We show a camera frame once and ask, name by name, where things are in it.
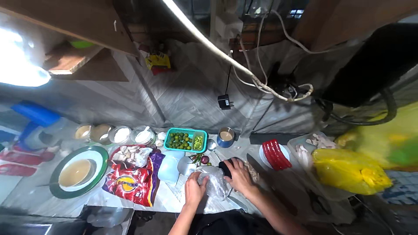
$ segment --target hand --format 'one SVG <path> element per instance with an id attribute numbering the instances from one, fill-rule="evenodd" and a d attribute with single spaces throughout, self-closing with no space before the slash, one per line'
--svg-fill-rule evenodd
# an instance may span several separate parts
<path id="1" fill-rule="evenodd" d="M 232 179 L 224 176 L 224 179 L 238 192 L 242 193 L 245 197 L 248 194 L 258 188 L 252 183 L 247 167 L 244 167 L 244 163 L 239 160 L 232 158 L 233 165 L 228 161 L 224 160 L 225 165 L 231 172 Z"/>
<path id="2" fill-rule="evenodd" d="M 197 179 L 199 178 L 200 172 L 193 172 L 190 174 L 189 178 L 186 181 L 184 191 L 186 194 L 186 206 L 191 206 L 194 209 L 197 209 L 202 197 L 206 191 L 206 183 L 209 180 L 209 176 L 206 176 L 203 179 L 202 185 L 199 185 Z"/>

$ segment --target yellow plastic bag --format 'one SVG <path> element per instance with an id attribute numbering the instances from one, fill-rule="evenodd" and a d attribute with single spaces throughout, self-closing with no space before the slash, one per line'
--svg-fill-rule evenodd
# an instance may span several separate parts
<path id="1" fill-rule="evenodd" d="M 383 118 L 384 114 L 372 120 Z M 414 167 L 418 169 L 418 102 L 398 109 L 396 117 L 385 124 L 359 126 L 335 140 L 341 148 L 373 158 L 383 169 Z"/>
<path id="2" fill-rule="evenodd" d="M 312 153 L 319 181 L 352 193 L 371 195 L 392 186 L 383 169 L 364 154 L 346 149 L 317 149 Z"/>

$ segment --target teal plastic basket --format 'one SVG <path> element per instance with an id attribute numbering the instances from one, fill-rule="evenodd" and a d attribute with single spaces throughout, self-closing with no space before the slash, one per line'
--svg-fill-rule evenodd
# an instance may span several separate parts
<path id="1" fill-rule="evenodd" d="M 183 132 L 185 134 L 186 133 L 189 134 L 189 138 L 192 139 L 192 142 L 191 142 L 192 149 L 191 150 L 187 150 L 187 149 L 176 149 L 176 148 L 169 148 L 168 147 L 168 142 L 170 141 L 170 134 L 171 133 L 174 133 L 175 134 L 177 132 L 179 132 L 179 133 Z M 193 150 L 194 137 L 196 135 L 203 136 L 203 147 L 202 147 L 202 150 L 200 150 L 200 151 Z M 204 151 L 206 151 L 206 141 L 207 141 L 207 138 L 208 138 L 208 133 L 206 133 L 206 131 L 204 131 L 204 130 L 193 130 L 193 129 L 184 129 L 184 128 L 170 128 L 167 131 L 167 137 L 164 140 L 164 147 L 166 149 L 168 149 L 168 150 L 180 150 L 180 151 L 191 152 L 191 153 L 203 153 Z"/>

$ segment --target power adapter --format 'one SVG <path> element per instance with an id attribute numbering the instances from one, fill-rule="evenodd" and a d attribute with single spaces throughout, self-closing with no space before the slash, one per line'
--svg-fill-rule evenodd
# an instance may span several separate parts
<path id="1" fill-rule="evenodd" d="M 222 110 L 231 109 L 234 106 L 234 102 L 229 100 L 228 94 L 218 96 L 218 104 Z"/>

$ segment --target mug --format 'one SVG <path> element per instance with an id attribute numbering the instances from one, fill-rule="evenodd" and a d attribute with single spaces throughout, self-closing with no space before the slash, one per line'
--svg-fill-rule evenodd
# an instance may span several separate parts
<path id="1" fill-rule="evenodd" d="M 225 137 L 222 138 L 221 137 L 222 132 L 229 133 L 232 136 L 232 139 L 231 140 L 225 140 L 224 139 Z M 218 132 L 218 137 L 216 138 L 216 141 L 217 141 L 219 146 L 221 146 L 223 148 L 229 148 L 234 143 L 234 137 L 235 137 L 235 133 L 234 133 L 234 130 L 232 130 L 232 128 L 222 127 Z"/>

